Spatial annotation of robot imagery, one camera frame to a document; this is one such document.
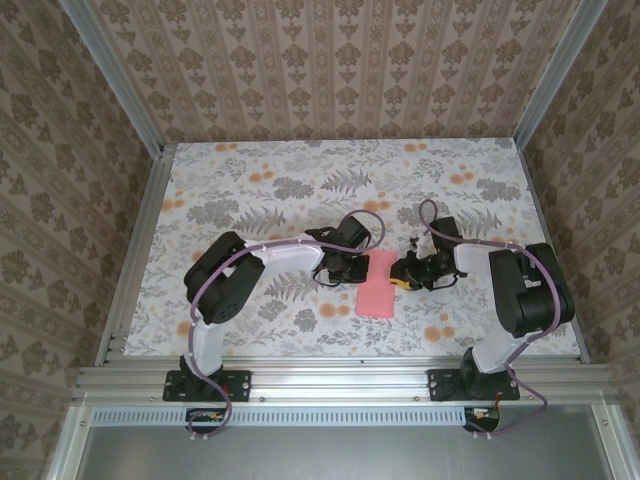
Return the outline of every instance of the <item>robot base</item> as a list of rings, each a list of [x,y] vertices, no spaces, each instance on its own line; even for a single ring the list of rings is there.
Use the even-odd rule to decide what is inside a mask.
[[[220,369],[209,376],[229,395],[232,402],[248,402],[251,393],[249,370]],[[165,402],[224,402],[222,396],[208,383],[195,376],[180,357],[180,370],[167,373],[162,399]]]
[[[461,400],[519,400],[518,386],[505,372],[481,373],[475,365],[471,349],[467,350],[456,369],[427,370],[429,395],[432,402]]]

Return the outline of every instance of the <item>pink block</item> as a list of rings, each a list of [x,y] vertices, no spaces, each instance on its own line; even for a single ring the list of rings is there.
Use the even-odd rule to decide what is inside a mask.
[[[356,315],[363,317],[393,318],[396,287],[389,281],[391,265],[396,261],[396,252],[372,250],[369,255],[367,281],[358,285]]]

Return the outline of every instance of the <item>floral tablecloth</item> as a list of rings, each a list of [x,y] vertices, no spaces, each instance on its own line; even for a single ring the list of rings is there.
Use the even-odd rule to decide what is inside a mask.
[[[181,144],[142,281],[126,355],[186,351],[183,277],[223,232],[267,240],[377,211],[382,249],[404,256],[424,230],[425,197],[465,237],[544,241],[511,139],[344,140]],[[375,220],[362,216],[374,237]],[[470,275],[437,292],[396,290],[395,317],[355,315],[355,285],[324,288],[308,272],[261,280],[225,340],[230,356],[462,354],[497,322],[491,282]],[[530,354],[578,354],[571,325]]]

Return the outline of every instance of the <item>wall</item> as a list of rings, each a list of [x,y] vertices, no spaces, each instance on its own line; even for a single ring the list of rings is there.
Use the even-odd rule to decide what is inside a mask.
[[[0,2],[0,478],[37,478],[93,363],[150,159],[58,3]]]
[[[165,142],[510,136],[579,0],[91,0]]]
[[[640,445],[640,2],[609,1],[525,149],[579,320]]]

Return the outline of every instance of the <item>cable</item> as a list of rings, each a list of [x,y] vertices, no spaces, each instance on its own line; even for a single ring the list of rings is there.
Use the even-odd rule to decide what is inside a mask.
[[[336,282],[336,283],[321,282],[320,280],[318,280],[318,275],[320,275],[320,270],[314,272],[313,275],[311,275],[311,280],[316,282],[318,285],[322,285],[323,287],[327,287],[327,288],[336,288],[338,285],[342,285],[342,282]]]
[[[562,307],[560,304],[560,295],[558,293],[558,289],[556,288],[555,284],[553,283],[553,278],[551,277],[551,274],[549,273],[549,271],[545,268],[545,266],[542,264],[542,262],[540,260],[538,260],[531,252],[529,252],[528,250],[526,250],[525,248],[521,247],[520,245],[517,245],[515,243],[501,243],[501,242],[493,242],[490,240],[480,240],[480,239],[471,239],[471,240],[465,240],[465,239],[460,239],[460,238],[456,238],[456,237],[452,237],[449,235],[445,235],[444,233],[441,233],[437,230],[435,230],[433,227],[431,227],[431,225],[429,224],[429,222],[427,222],[422,214],[422,209],[423,207],[427,204],[431,204],[433,206],[434,209],[434,214],[433,214],[433,220],[436,220],[438,218],[438,206],[436,205],[436,202],[431,200],[430,198],[425,199],[420,206],[418,207],[418,216],[420,217],[420,221],[424,224],[425,227],[427,227],[427,230],[432,234],[432,235],[437,235],[441,238],[444,238],[446,240],[455,242],[455,243],[470,243],[470,244],[477,244],[477,245],[487,245],[490,247],[499,247],[499,248],[508,248],[508,249],[512,249],[512,250],[517,250],[518,252],[522,253],[525,257],[527,257],[535,266],[536,268],[540,271],[540,273],[542,274],[542,277],[544,278],[544,280],[547,282],[547,285],[549,286],[549,290],[551,291],[551,297],[553,299],[553,320],[551,322],[551,325],[549,325],[549,327],[536,334],[536,335],[532,335],[530,338],[528,338],[522,345],[520,345],[518,347],[518,349],[513,352],[513,354],[511,354],[511,356],[509,356],[509,358],[507,358],[506,363],[506,370],[507,373],[509,374],[509,376],[511,377],[511,379],[516,382],[520,387],[522,387],[524,390],[528,391],[529,393],[535,395],[536,397],[538,397],[541,401],[542,401],[542,405],[540,406],[540,408],[538,408],[536,411],[534,411],[531,415],[528,415],[527,417],[523,418],[522,420],[514,423],[513,425],[510,425],[508,427],[505,427],[503,429],[498,430],[497,432],[493,432],[493,433],[489,433],[487,432],[485,429],[483,429],[482,427],[480,427],[479,425],[476,425],[473,422],[467,422],[469,425],[471,425],[472,427],[474,427],[476,430],[478,430],[479,433],[485,435],[487,438],[491,438],[492,436],[498,436],[498,435],[503,435],[505,433],[511,432],[513,430],[515,430],[516,428],[524,425],[526,422],[528,422],[529,420],[531,420],[534,416],[542,413],[544,410],[547,409],[547,406],[549,405],[549,401],[544,397],[544,395],[542,395],[541,393],[539,393],[538,391],[534,390],[533,388],[531,388],[530,386],[528,386],[527,384],[523,383],[521,380],[519,380],[516,377],[515,372],[513,371],[513,369],[511,368],[511,364],[513,363],[513,361],[518,358],[518,356],[520,356],[520,354],[522,352],[524,352],[527,347],[529,345],[531,345],[531,343],[533,343],[535,340],[538,340],[542,337],[546,337],[547,335],[550,335],[551,333],[553,333],[556,328],[558,328],[558,325],[560,325],[560,317],[562,315]]]
[[[191,314],[191,319],[193,320],[193,322],[191,323],[191,328],[189,329],[189,359],[190,359],[190,365],[191,365],[191,369],[193,370],[193,373],[195,373],[198,377],[200,377],[203,381],[205,381],[206,383],[208,383],[209,385],[211,385],[224,399],[224,402],[226,404],[226,415],[224,417],[224,419],[222,420],[222,423],[220,423],[220,425],[217,426],[217,428],[212,431],[210,434],[204,434],[204,435],[200,435],[197,434],[194,430],[193,430],[193,419],[195,417],[198,416],[204,416],[210,412],[198,412],[199,414],[196,415],[192,415],[189,418],[189,423],[187,425],[187,430],[189,431],[189,433],[191,434],[191,439],[195,439],[196,437],[200,436],[200,438],[203,438],[204,440],[206,440],[209,436],[213,436],[213,435],[217,435],[222,428],[227,425],[229,423],[229,420],[231,419],[231,414],[233,413],[233,407],[231,405],[231,399],[229,398],[229,395],[227,395],[227,393],[222,389],[222,387],[220,387],[220,385],[218,385],[216,382],[214,382],[213,380],[211,380],[209,377],[207,377],[202,370],[200,370],[200,367],[198,367],[196,361],[195,361],[195,356],[193,353],[193,342],[194,342],[194,334],[195,334],[195,327],[198,323],[198,321],[200,320],[198,318],[198,313],[197,313],[197,308],[198,308],[198,303],[200,302],[200,299],[202,298],[202,295],[204,295],[204,292],[207,290],[207,288],[209,288],[211,286],[211,284],[215,281],[216,278],[218,278],[218,276],[224,271],[225,268],[228,268],[229,266],[233,265],[233,263],[238,260],[240,257],[242,257],[243,255],[246,255],[250,252],[253,252],[255,250],[262,250],[264,248],[274,248],[274,247],[282,247],[284,245],[313,245],[313,246],[318,246],[318,247],[328,247],[328,248],[332,248],[334,250],[339,250],[342,252],[347,252],[347,253],[363,253],[369,250],[373,250],[374,248],[377,248],[381,243],[382,240],[384,239],[385,233],[386,233],[386,227],[384,225],[384,220],[382,220],[382,217],[380,217],[380,215],[378,215],[375,212],[372,212],[370,210],[365,210],[365,209],[358,209],[358,210],[353,210],[349,213],[347,213],[343,220],[345,218],[351,217],[353,215],[355,215],[356,213],[366,213],[369,214],[373,217],[375,217],[376,220],[378,220],[378,222],[380,222],[380,238],[378,238],[378,240],[373,244],[373,245],[367,245],[365,248],[348,248],[348,247],[341,247],[338,245],[333,245],[331,243],[325,243],[325,242],[318,242],[316,240],[302,240],[302,239],[289,239],[289,240],[276,240],[274,242],[270,242],[270,243],[266,243],[266,244],[257,244],[257,245],[252,245],[250,247],[246,247],[243,248],[242,250],[240,250],[239,252],[234,253],[233,255],[231,255],[227,260],[225,260],[224,262],[222,262],[222,264],[211,274],[211,276],[202,284],[202,286],[200,287],[200,289],[198,290],[198,292],[196,293],[195,297],[193,297],[193,301],[191,302],[191,309],[190,309],[190,314]]]

